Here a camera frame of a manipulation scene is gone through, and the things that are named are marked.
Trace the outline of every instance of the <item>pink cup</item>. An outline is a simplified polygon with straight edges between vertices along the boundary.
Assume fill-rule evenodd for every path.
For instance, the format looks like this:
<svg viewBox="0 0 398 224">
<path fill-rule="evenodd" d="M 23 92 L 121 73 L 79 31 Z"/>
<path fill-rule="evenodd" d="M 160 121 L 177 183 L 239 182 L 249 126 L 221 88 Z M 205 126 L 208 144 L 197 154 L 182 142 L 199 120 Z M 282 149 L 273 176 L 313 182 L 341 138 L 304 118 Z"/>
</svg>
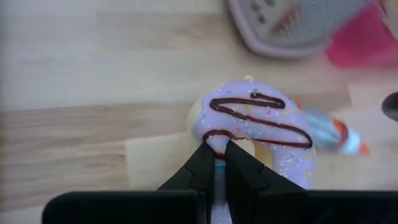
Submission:
<svg viewBox="0 0 398 224">
<path fill-rule="evenodd" d="M 341 29 L 327 52 L 340 68 L 398 67 L 398 40 L 382 21 L 382 12 L 373 5 Z"/>
</svg>

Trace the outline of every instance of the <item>cheese grater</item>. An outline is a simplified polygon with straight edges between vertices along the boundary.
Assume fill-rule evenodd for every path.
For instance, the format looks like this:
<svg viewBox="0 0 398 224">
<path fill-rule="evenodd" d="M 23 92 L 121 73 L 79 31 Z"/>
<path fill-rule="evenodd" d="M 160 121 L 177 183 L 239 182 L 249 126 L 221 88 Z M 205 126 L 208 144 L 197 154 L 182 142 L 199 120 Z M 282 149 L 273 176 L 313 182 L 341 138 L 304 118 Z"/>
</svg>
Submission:
<svg viewBox="0 0 398 224">
<path fill-rule="evenodd" d="M 228 0 L 248 48 L 273 57 L 325 49 L 332 35 L 377 0 Z"/>
</svg>

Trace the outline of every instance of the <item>black object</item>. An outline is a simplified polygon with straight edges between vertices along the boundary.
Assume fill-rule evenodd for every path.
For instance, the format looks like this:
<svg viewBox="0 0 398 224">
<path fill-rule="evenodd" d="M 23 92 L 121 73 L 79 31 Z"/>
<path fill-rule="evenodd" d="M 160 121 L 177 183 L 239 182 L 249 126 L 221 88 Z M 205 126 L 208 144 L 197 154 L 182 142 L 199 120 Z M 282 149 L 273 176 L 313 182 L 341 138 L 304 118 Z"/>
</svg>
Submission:
<svg viewBox="0 0 398 224">
<path fill-rule="evenodd" d="M 398 93 L 387 96 L 381 104 L 381 109 L 388 118 L 398 122 Z"/>
<path fill-rule="evenodd" d="M 398 223 L 398 192 L 307 191 L 231 141 L 225 158 L 233 224 Z M 202 144 L 157 191 L 67 193 L 46 205 L 42 223 L 210 224 L 214 167 Z"/>
</svg>

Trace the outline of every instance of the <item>wooden surface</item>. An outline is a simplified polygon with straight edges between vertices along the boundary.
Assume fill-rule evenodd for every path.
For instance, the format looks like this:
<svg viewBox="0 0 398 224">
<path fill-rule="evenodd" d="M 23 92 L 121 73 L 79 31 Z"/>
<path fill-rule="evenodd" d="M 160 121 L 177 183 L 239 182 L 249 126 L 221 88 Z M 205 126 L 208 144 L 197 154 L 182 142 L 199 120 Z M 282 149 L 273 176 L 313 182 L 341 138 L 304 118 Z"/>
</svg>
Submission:
<svg viewBox="0 0 398 224">
<path fill-rule="evenodd" d="M 71 190 L 156 187 L 190 154 L 196 98 L 246 75 L 369 144 L 370 158 L 319 153 L 314 187 L 398 189 L 398 123 L 381 112 L 397 71 L 253 55 L 221 0 L 0 0 L 0 18 L 0 223 L 39 223 Z"/>
</svg>

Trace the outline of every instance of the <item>chocolate drizzle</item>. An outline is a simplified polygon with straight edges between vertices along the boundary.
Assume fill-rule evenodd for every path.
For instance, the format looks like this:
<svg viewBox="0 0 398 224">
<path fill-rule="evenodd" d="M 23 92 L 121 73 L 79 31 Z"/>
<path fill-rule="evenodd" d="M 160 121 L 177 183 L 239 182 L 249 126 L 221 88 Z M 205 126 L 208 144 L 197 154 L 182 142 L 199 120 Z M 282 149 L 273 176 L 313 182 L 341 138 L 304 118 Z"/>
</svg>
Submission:
<svg viewBox="0 0 398 224">
<path fill-rule="evenodd" d="M 235 118 L 243 119 L 243 120 L 250 120 L 255 123 L 260 123 L 260 124 L 265 124 L 268 126 L 280 128 L 280 129 L 285 129 L 288 131 L 293 131 L 297 134 L 302 135 L 304 138 L 307 139 L 307 142 L 301 143 L 301 142 L 284 142 L 284 141 L 276 141 L 276 140 L 270 140 L 270 139 L 253 139 L 255 141 L 260 141 L 260 142 L 268 142 L 271 144 L 278 144 L 278 145 L 283 145 L 283 146 L 291 146 L 291 147 L 298 147 L 298 148 L 303 148 L 303 149 L 310 149 L 312 147 L 312 140 L 311 137 L 303 130 L 300 128 L 296 128 L 294 126 L 290 126 L 287 124 L 278 124 L 272 121 L 266 121 L 263 119 L 257 119 L 253 118 L 249 115 L 243 115 L 239 112 L 236 112 L 230 108 L 227 108 L 225 106 L 220 106 L 222 104 L 226 103 L 241 103 L 245 105 L 254 105 L 254 106 L 261 106 L 261 107 L 269 107 L 269 108 L 274 108 L 274 109 L 284 109 L 285 108 L 285 102 L 279 98 L 271 97 L 271 96 L 266 96 L 261 93 L 251 93 L 250 98 L 252 99 L 263 99 L 267 101 L 256 101 L 256 100 L 248 100 L 248 99 L 242 99 L 242 98 L 216 98 L 212 99 L 210 102 L 210 108 L 219 111 L 221 113 L 226 113 L 229 114 Z M 210 136 L 214 135 L 224 135 L 228 136 L 231 139 L 243 139 L 243 138 L 236 138 L 231 132 L 227 130 L 210 130 L 206 132 L 203 135 L 203 142 L 205 142 Z"/>
</svg>

